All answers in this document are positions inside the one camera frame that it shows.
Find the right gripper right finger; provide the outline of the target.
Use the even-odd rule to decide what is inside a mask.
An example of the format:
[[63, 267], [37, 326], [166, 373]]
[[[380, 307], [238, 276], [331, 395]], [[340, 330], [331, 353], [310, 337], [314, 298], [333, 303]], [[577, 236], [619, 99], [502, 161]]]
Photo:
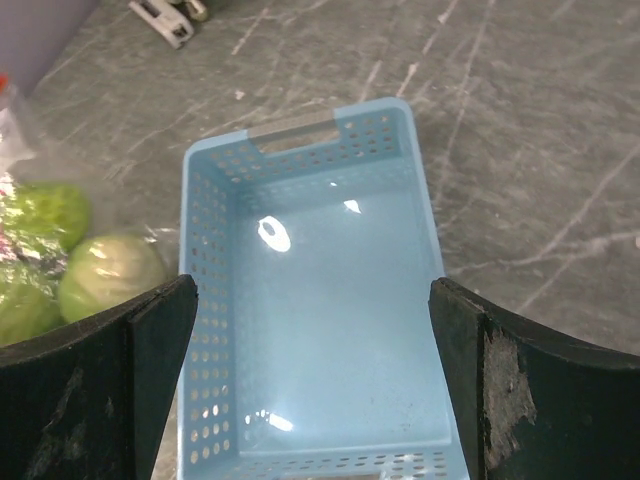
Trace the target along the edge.
[[473, 479], [636, 479], [639, 358], [431, 285], [431, 323]]

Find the green cabbage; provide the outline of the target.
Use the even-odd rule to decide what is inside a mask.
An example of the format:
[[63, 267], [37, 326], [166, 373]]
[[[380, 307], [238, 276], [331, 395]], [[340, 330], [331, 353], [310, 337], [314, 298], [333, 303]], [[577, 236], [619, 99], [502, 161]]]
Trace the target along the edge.
[[2, 201], [5, 235], [27, 254], [69, 253], [87, 234], [91, 202], [67, 183], [20, 185]]
[[102, 235], [71, 252], [58, 285], [58, 303], [67, 323], [82, 320], [131, 300], [167, 278], [158, 251], [130, 234]]

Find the green custard apple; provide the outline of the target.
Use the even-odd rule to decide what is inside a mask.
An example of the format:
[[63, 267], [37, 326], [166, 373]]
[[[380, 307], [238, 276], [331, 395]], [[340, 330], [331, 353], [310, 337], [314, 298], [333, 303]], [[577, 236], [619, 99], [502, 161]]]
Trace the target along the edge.
[[62, 323], [50, 284], [1, 283], [1, 346], [42, 335]]

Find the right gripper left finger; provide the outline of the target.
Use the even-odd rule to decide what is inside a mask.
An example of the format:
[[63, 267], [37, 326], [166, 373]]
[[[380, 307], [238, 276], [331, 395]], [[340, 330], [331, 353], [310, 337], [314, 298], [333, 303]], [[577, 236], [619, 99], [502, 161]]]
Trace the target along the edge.
[[2, 478], [150, 478], [197, 305], [182, 274], [2, 348]]

